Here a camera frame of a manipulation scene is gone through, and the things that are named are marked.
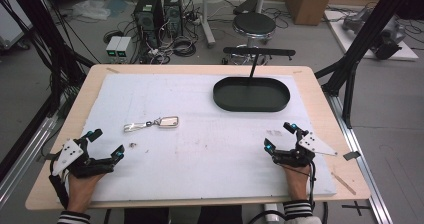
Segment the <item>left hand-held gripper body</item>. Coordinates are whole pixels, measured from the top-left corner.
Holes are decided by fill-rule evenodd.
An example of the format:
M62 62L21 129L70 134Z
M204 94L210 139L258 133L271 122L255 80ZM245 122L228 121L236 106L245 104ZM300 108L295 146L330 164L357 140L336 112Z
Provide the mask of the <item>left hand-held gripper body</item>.
M58 176L68 170L77 178L87 178L112 172L115 166L114 160L112 158L100 160L90 158L87 144L86 139L68 140L59 153L58 160L53 164L51 174Z

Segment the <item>silver keychain with tag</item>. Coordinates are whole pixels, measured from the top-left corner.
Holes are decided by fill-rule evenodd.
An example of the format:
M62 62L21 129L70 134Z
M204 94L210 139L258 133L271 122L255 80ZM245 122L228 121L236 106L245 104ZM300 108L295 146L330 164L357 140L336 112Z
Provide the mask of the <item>silver keychain with tag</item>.
M178 116L159 117L152 121L146 121L141 123L129 123L125 124L123 131L125 133L138 131L144 128L158 126L159 128L176 128L179 125Z

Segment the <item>black oval tray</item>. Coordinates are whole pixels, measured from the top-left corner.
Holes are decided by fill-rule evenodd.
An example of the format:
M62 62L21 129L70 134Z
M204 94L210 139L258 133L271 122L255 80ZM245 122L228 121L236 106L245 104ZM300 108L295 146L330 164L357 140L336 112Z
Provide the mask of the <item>black oval tray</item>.
M288 87L273 78L226 77L213 87L215 104L233 112L278 112L290 99Z

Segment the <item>person's left hand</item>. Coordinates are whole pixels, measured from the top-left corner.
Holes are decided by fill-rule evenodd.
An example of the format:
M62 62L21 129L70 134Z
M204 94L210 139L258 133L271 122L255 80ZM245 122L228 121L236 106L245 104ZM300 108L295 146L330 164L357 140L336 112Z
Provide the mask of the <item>person's left hand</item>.
M77 178L74 175L70 175L68 178L69 202L67 210L77 213L85 213L90 206L96 185L102 177L103 174L88 178Z

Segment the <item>thin wooden stick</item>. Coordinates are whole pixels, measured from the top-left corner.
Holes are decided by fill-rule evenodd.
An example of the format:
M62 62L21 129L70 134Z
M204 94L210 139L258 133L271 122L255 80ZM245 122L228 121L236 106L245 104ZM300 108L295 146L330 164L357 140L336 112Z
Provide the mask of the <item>thin wooden stick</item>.
M341 184L343 185L350 193L353 195L356 195L357 192L346 182L344 181L339 175L335 174L334 172L331 172L331 175Z

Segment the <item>person's left striped sleeve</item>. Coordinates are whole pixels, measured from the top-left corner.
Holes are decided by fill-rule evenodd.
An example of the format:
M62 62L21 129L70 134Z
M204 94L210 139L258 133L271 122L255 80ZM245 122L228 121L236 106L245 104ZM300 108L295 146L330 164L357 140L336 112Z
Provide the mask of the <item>person's left striped sleeve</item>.
M64 210L60 213L57 224L91 224L91 216L85 213Z

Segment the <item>person's leg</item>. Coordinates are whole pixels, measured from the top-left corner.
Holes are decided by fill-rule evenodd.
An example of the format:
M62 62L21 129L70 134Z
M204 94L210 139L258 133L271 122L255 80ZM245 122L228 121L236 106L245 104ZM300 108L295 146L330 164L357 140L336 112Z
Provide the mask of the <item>person's leg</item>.
M243 224L242 206L203 206L197 224Z
M168 224L168 208L128 208L124 210L124 224Z

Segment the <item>white foam mat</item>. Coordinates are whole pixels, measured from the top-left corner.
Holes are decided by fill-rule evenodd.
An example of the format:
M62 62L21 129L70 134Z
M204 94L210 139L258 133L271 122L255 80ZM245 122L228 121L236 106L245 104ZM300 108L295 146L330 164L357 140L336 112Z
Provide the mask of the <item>white foam mat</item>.
M109 74L84 128L103 134L88 147L100 159L123 145L123 159L97 184L107 201L176 201L284 197L287 181L264 150L267 138L290 150L296 138L285 122L311 123L291 76L280 78L291 99L279 112L229 112L213 101L217 75ZM178 116L176 128L125 133L129 123Z

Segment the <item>person's right leg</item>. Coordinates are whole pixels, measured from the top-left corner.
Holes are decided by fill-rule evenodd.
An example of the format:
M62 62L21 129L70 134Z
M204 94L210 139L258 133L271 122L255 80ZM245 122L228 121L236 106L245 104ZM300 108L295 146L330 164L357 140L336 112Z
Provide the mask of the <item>person's right leg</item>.
M242 206L203 206L197 224L243 224Z

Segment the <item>black round stool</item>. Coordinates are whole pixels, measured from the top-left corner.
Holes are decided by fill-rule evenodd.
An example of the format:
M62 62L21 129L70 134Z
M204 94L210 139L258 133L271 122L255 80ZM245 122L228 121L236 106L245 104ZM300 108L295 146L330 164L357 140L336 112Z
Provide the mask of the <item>black round stool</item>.
M233 29L236 33L247 38L246 46L252 48L254 40L270 38L276 29L275 21L262 13L250 12L237 15L233 20Z

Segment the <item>clear plastic bag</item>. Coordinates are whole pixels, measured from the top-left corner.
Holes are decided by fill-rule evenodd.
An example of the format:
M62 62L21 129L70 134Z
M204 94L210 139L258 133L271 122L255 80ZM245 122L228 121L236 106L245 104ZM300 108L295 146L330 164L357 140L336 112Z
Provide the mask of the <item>clear plastic bag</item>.
M75 16L82 16L94 20L106 20L111 10L107 9L102 1L86 0L72 6Z

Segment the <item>black machine on board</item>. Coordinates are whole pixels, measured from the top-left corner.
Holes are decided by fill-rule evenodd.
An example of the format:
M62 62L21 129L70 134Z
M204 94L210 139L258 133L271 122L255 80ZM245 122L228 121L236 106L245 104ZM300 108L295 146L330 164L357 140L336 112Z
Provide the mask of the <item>black machine on board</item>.
M379 60L387 60L401 50L399 43L405 38L404 32L382 31L374 40L370 50Z

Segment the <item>slim black computer tower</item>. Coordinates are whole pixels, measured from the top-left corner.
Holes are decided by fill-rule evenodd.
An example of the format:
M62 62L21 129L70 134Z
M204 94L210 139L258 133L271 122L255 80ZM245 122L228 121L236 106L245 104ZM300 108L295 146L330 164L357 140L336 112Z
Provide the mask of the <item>slim black computer tower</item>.
M168 36L182 36L182 0L164 0L164 14Z

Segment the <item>aluminium rail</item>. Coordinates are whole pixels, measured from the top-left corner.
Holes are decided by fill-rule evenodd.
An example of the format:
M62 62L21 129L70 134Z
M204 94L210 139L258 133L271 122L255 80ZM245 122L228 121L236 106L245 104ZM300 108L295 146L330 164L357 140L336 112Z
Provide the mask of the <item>aluminium rail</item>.
M357 137L352 129L348 128L348 125L342 119L342 103L338 97L331 97L325 95L329 106L331 107L333 114L338 122L341 132L344 135L349 149L353 152L358 152L359 157L356 158L356 162L359 165L362 176L370 190L370 197L368 202L370 204L373 216L376 219L377 224L393 224L393 220L390 216L390 213L385 205L385 202L380 194L378 186L373 178L372 172L368 166L368 163L363 155L361 146L357 140Z
M6 205L36 157L40 155L43 145L48 142L48 138L53 134L57 123L58 118L56 116L45 118L26 142L17 160L0 182L0 210Z

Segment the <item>black frame strut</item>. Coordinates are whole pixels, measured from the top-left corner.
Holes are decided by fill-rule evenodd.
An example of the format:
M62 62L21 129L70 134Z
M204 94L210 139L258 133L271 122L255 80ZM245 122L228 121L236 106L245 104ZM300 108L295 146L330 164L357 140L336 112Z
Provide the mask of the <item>black frame strut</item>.
M331 74L322 85L322 90L330 96L337 96L345 86L342 119L352 128L351 109L357 67L378 34L388 24L390 18L406 0L379 0L374 11L353 40L347 52L334 64L315 73L317 79Z
M32 29L18 17L6 0L0 0L0 4L29 38L42 62L50 70L48 109L52 115L60 108L62 95L75 98L78 94L86 78L82 65L91 68L95 63L65 42L42 0L16 2L32 24Z

